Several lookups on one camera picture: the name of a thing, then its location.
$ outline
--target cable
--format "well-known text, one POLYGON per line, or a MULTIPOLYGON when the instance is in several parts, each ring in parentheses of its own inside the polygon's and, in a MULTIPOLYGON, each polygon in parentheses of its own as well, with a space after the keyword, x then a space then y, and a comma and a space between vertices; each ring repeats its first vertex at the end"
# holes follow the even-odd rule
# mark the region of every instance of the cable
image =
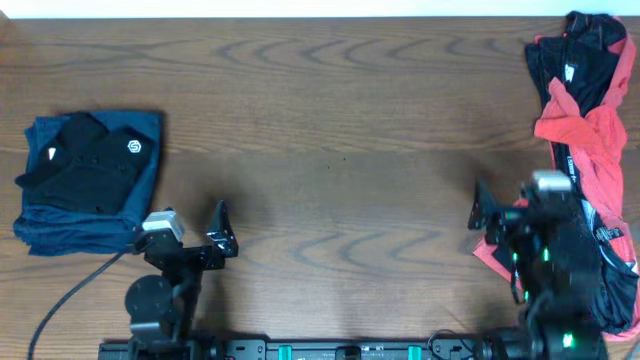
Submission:
MULTIPOLYGON (((458 335, 457 332, 453 331, 453 330, 449 330, 449 329, 440 329, 437 330, 436 332, 434 332, 433 334, 431 334, 431 336, 429 337, 429 340, 427 340, 427 349, 431 350, 431 340, 433 340, 433 337, 441 334, 443 332, 447 332, 453 335, 458 335)), ((467 345, 463 339, 457 339, 460 340, 460 343, 462 343, 462 346, 464 346, 465 349, 467 349, 472 355, 474 354, 473 350, 471 349, 471 347, 469 347, 469 345, 467 345)))
POLYGON ((78 285, 76 285, 73 289, 69 290, 69 292, 66 293, 65 296, 63 296, 55 305, 53 305, 51 310, 49 310, 49 312, 47 313, 47 316, 45 316, 44 319, 42 319, 42 321, 40 322, 40 325, 38 325, 38 328, 33 333, 33 337, 31 338, 31 343, 29 344, 29 353, 27 354, 27 360, 33 360, 33 354, 36 351, 36 343, 38 342, 38 338, 40 337, 40 334, 42 334, 42 330, 44 330, 44 327, 47 325, 49 320, 51 320, 51 318, 56 313, 56 311, 58 311, 58 309, 60 309, 60 307, 65 302, 67 302, 67 300, 69 300, 70 297, 72 297, 75 293, 77 293, 78 290, 82 289, 85 285, 90 283, 98 275, 100 275, 102 272, 107 270, 109 266, 113 265, 114 262, 118 261, 118 259, 120 259, 122 255, 126 253, 127 251, 121 251, 117 253, 109 261, 104 263, 104 265, 102 265, 98 270, 94 271, 91 275, 87 276, 84 280, 80 281, 78 285))
POLYGON ((535 320, 535 317, 538 311, 540 311, 540 308, 542 307, 542 305, 552 297, 553 297, 553 293, 551 292, 551 290, 547 289, 543 291, 542 294, 540 294, 540 296, 533 301, 533 304, 527 311, 527 328, 529 329, 529 331, 533 329, 533 321, 535 320))

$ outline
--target logo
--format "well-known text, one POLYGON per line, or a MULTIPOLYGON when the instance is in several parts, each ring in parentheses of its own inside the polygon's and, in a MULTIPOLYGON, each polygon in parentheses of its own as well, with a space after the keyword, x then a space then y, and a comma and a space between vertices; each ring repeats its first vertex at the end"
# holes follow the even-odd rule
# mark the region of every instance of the logo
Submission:
POLYGON ((140 152, 140 150, 142 150, 142 144, 140 144, 140 141, 138 140, 131 140, 129 141, 127 148, 129 148, 129 151, 132 154, 137 154, 140 152))
POLYGON ((573 80, 573 74, 576 72, 576 65, 564 64, 564 79, 567 82, 573 80))
POLYGON ((571 156, 567 156, 567 165, 569 166, 569 175, 571 175, 571 180, 576 183, 578 181, 578 177, 576 176, 576 170, 573 167, 573 158, 571 156))

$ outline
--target fabric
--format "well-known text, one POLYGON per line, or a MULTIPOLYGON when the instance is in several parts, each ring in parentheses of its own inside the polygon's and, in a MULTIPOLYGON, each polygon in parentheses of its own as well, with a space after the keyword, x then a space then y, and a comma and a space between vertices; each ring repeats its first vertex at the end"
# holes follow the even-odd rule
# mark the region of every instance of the fabric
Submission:
MULTIPOLYGON (((616 333, 608 340, 624 341, 640 333, 640 294, 631 270, 637 261, 633 240, 622 220, 619 162, 627 135, 616 108, 627 92, 636 49, 614 18, 573 12, 567 20, 562 37, 538 37, 525 50, 544 106, 534 134, 551 142, 554 165, 576 181, 594 241, 602 227, 614 234, 601 241, 603 286, 592 311, 604 330, 616 333)), ((481 240, 474 254, 508 279, 496 250, 481 240)))
POLYGON ((108 132, 90 115, 73 114, 40 151, 35 169, 19 176, 16 184, 31 204, 115 215, 152 148, 149 138, 129 127, 108 132))
MULTIPOLYGON (((118 252, 133 240, 133 229, 142 223, 146 215, 158 169, 162 115, 143 111, 96 111, 87 114, 104 126, 108 132, 131 128, 136 133, 142 134, 152 144, 149 160, 129 190, 122 208, 113 215, 98 212, 83 213, 66 210, 59 206, 33 203, 27 192, 23 192, 22 213, 14 223, 14 232, 31 246, 29 250, 31 255, 118 252)), ((47 146, 56 139, 64 124, 77 115, 38 117, 33 126, 25 130, 29 143, 26 173, 33 173, 38 168, 43 150, 44 153, 48 152, 47 146)), ((64 143, 64 138, 59 137, 58 140, 64 143)), ((83 147, 81 143, 76 145, 78 148, 83 147)), ((65 147, 71 149, 70 153, 75 151, 73 145, 65 144, 65 147)), ((56 150, 53 159, 62 154, 58 151, 60 150, 56 150)), ((64 167, 63 158, 64 156, 60 156, 62 160, 58 165, 61 167, 64 167)))

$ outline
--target folded shirt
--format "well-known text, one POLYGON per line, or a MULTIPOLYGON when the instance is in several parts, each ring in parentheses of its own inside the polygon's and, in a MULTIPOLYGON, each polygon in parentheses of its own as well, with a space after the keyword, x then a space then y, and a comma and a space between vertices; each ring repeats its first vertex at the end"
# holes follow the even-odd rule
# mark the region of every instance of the folded shirt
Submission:
POLYGON ((38 117, 25 131, 27 171, 14 232, 32 255, 114 253, 151 201, 162 115, 96 111, 38 117))

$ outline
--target wooden table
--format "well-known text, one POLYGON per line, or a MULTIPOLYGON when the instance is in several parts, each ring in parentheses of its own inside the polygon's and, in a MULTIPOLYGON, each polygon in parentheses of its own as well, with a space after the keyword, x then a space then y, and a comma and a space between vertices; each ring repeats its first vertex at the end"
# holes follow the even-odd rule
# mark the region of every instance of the wooden table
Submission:
MULTIPOLYGON (((625 19, 640 32, 640 18, 625 19)), ((50 307, 107 256, 27 256, 11 224, 37 115, 160 109, 152 209, 198 244, 227 200, 240 256, 207 273, 197 324, 272 338, 426 337, 510 325, 508 284, 471 252, 476 176, 504 201, 550 165, 523 60, 560 18, 14 21, 0 45, 0 353, 22 358, 50 307)), ((625 208, 640 238, 640 76, 620 108, 625 208)), ((126 339, 126 256, 56 314, 39 358, 126 339)), ((630 344, 612 344, 622 358, 630 344)))

